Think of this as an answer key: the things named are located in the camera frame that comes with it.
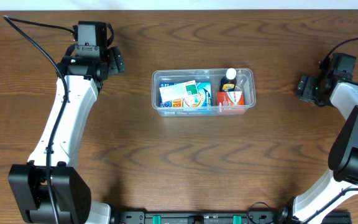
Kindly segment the blue Kool Fever box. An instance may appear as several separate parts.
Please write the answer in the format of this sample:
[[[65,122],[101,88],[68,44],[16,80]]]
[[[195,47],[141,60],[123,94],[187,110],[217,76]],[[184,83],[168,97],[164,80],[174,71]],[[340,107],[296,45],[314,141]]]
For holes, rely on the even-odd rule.
[[[209,107],[211,102],[211,84],[210,82],[196,82],[198,95],[188,98],[180,98],[173,101],[162,103],[160,98],[160,107],[163,108],[192,108],[192,107]]]

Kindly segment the white green Panadol box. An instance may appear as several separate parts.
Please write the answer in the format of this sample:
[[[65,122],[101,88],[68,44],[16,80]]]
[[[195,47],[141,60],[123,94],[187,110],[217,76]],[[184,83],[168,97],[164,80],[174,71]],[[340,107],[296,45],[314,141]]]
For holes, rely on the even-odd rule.
[[[195,96],[198,94],[198,87],[194,80],[177,83],[174,85],[168,85],[163,83],[159,88],[161,102],[173,101],[180,98],[188,98],[190,96]]]

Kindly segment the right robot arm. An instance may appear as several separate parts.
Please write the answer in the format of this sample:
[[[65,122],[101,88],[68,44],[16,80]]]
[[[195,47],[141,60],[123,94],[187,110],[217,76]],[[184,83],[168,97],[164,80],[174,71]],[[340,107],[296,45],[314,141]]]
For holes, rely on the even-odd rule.
[[[346,122],[328,158],[327,171],[303,194],[291,199],[277,215],[278,223],[322,223],[345,200],[358,194],[358,85],[344,79],[321,80],[303,76],[295,95],[317,102],[322,94]]]

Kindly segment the red Panadol ActiFast box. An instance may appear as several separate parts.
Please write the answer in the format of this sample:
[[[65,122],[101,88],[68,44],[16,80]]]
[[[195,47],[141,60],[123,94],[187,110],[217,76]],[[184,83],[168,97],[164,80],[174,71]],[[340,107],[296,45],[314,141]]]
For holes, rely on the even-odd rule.
[[[218,106],[242,106],[244,96],[241,91],[219,91],[216,93],[216,103]]]

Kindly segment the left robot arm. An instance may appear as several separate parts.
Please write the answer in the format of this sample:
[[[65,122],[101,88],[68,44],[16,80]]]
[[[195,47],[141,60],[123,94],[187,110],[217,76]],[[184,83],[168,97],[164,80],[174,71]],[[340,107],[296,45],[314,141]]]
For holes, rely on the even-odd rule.
[[[57,90],[42,137],[8,180],[26,223],[114,223],[112,207],[92,199],[78,155],[103,81],[125,70],[119,47],[72,45],[57,67]]]

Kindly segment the dark bottle white cap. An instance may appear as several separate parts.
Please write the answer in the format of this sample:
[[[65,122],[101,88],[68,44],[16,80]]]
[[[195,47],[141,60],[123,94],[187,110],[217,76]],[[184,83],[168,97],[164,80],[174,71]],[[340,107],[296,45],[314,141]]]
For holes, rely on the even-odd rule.
[[[226,70],[226,74],[222,77],[219,91],[234,91],[237,80],[236,80],[237,71],[234,68],[229,68]]]

